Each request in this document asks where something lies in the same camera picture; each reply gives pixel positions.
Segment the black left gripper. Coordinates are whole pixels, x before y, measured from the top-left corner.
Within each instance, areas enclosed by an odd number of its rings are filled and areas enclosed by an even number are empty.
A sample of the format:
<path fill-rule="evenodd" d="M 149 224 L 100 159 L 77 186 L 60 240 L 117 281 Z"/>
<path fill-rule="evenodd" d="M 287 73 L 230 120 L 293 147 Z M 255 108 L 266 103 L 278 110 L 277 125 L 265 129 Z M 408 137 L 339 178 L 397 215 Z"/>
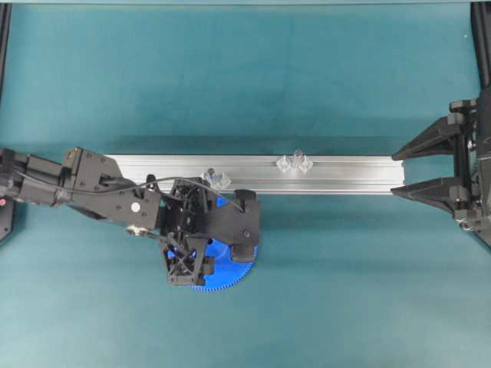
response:
<path fill-rule="evenodd" d="M 228 245 L 233 262 L 254 262 L 261 217 L 256 193 L 238 189 L 231 199 L 217 197 L 213 205 L 215 198 L 209 182 L 200 177 L 175 180 L 164 196 L 159 245 L 170 284 L 204 286 L 205 276 L 214 273 L 215 258 L 206 255 L 212 240 L 197 238 L 205 234 Z"/>

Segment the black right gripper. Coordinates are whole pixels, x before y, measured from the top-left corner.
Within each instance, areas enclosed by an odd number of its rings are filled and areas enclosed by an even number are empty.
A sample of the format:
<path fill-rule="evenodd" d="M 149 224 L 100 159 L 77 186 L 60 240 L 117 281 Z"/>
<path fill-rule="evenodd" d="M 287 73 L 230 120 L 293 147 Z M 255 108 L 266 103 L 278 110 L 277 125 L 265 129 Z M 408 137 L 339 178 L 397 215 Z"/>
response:
<path fill-rule="evenodd" d="M 457 177 L 442 177 L 392 188 L 394 196 L 450 213 L 462 230 L 490 243 L 490 89 L 475 99 L 450 104 L 460 116 L 441 117 L 391 158 L 453 155 Z"/>

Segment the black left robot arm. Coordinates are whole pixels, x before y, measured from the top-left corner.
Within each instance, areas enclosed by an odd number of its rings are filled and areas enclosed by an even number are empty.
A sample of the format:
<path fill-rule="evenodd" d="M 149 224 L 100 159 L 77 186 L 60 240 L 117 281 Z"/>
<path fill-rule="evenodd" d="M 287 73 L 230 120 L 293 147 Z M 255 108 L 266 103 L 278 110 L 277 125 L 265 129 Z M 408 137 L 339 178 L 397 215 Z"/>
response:
<path fill-rule="evenodd" d="M 232 265 L 251 266 L 257 255 L 261 206 L 255 192 L 223 198 L 200 178 L 170 178 L 170 192 L 148 175 L 136 184 L 117 162 L 74 148 L 63 163 L 1 150 L 1 197 L 8 203 L 66 205 L 97 221 L 122 225 L 134 236 L 156 240 L 172 285 L 203 287 L 218 268 L 215 243 L 228 248 Z"/>

